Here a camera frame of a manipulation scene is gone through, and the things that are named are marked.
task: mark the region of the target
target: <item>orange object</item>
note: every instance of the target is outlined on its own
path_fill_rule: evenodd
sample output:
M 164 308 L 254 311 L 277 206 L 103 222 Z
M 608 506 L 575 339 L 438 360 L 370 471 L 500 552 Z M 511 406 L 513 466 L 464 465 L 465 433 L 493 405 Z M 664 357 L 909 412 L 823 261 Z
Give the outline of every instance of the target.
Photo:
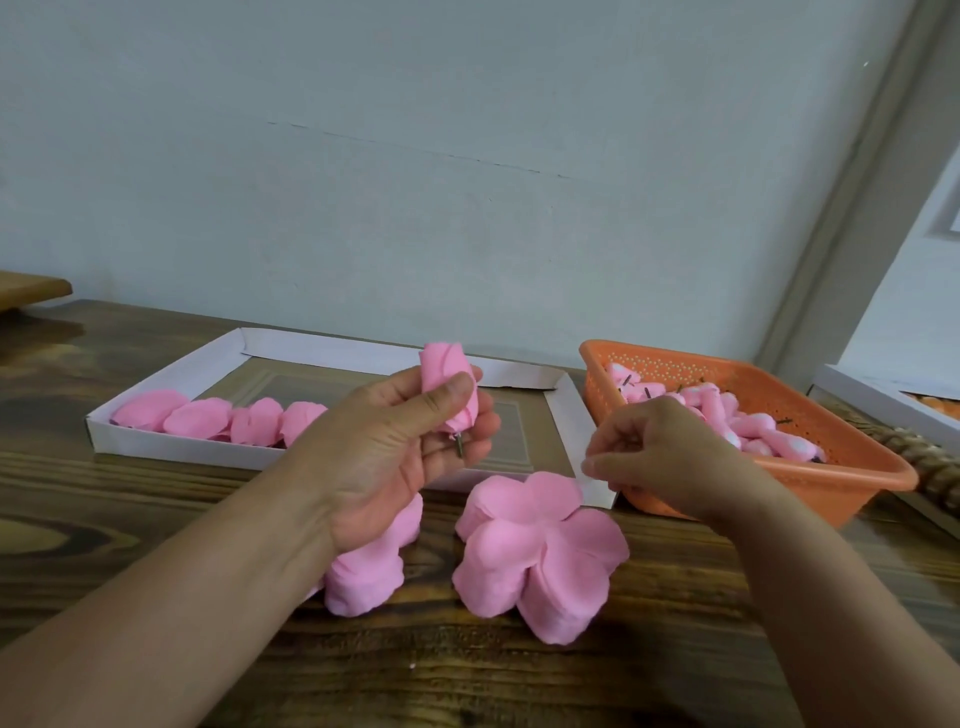
M 835 527 L 849 521 L 878 491 L 917 487 L 917 473 L 899 455 L 753 364 L 599 339 L 581 344 L 580 355 L 587 362 L 584 400 L 598 424 L 615 408 L 626 406 L 605 371 L 611 361 L 633 369 L 644 380 L 663 382 L 667 391 L 702 377 L 733 392 L 744 412 L 767 412 L 777 420 L 792 420 L 780 429 L 823 448 L 826 464 L 750 457 Z M 684 518 L 640 491 L 624 496 L 641 511 Z

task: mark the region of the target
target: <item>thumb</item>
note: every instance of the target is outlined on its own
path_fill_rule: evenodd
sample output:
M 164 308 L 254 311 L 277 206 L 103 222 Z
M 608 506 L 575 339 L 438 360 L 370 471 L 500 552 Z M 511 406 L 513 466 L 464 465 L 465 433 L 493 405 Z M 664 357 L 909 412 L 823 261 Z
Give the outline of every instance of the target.
M 473 377 L 460 372 L 446 384 L 393 407 L 397 431 L 404 437 L 432 432 L 467 406 L 474 387 Z
M 587 477 L 620 483 L 628 486 L 642 486 L 646 471 L 646 458 L 639 452 L 604 452 L 591 455 L 580 466 Z

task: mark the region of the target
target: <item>fingernail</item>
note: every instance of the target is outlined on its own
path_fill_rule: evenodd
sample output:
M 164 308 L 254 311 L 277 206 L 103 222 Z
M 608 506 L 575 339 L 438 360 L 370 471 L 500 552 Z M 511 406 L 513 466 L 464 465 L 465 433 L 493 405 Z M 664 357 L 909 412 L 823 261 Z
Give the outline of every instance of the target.
M 473 379 L 466 372 L 460 372 L 454 375 L 446 386 L 451 394 L 468 395 L 473 392 Z

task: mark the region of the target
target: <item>hand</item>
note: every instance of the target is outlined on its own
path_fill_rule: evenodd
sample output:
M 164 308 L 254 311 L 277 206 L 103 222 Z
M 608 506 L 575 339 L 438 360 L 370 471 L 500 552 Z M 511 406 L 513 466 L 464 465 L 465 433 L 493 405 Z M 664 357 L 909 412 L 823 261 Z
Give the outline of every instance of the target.
M 616 409 L 593 434 L 582 470 L 615 490 L 642 488 L 718 531 L 788 493 L 668 397 Z
M 477 367 L 473 373 L 477 381 L 483 376 Z M 426 483 L 490 453 L 500 418 L 486 392 L 477 393 L 476 422 L 463 433 L 463 460 L 448 434 L 433 431 L 467 406 L 472 391 L 460 373 L 422 393 L 420 367 L 404 370 L 353 391 L 280 458 L 275 467 L 284 481 L 316 490 L 336 553 L 373 541 Z

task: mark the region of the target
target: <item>white box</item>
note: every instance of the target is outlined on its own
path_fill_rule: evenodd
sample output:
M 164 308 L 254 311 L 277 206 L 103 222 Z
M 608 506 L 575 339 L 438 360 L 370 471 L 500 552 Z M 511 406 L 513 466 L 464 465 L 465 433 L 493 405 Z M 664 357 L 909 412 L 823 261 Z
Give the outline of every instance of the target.
M 885 425 L 912 429 L 960 457 L 960 421 L 904 394 L 913 392 L 960 400 L 960 390 L 956 387 L 938 382 L 880 379 L 834 364 L 821 366 L 813 385 Z
M 389 375 L 420 364 L 420 350 L 408 347 L 273 328 L 236 328 L 148 376 L 88 414 L 86 427 L 94 450 L 255 471 L 267 468 L 283 454 L 282 449 L 194 440 L 110 423 L 110 416 L 121 405 L 151 390 L 176 389 L 193 400 L 254 356 L 373 375 Z M 484 387 L 515 387 L 544 392 L 570 467 L 584 492 L 584 503 L 602 508 L 612 507 L 615 493 L 610 491 L 605 482 L 593 480 L 580 470 L 580 462 L 596 427 L 570 376 L 559 369 L 535 364 L 478 356 L 468 359 L 483 369 Z M 517 473 L 464 470 L 435 481 L 429 487 L 468 491 L 491 474 L 502 474 L 518 480 L 525 477 Z

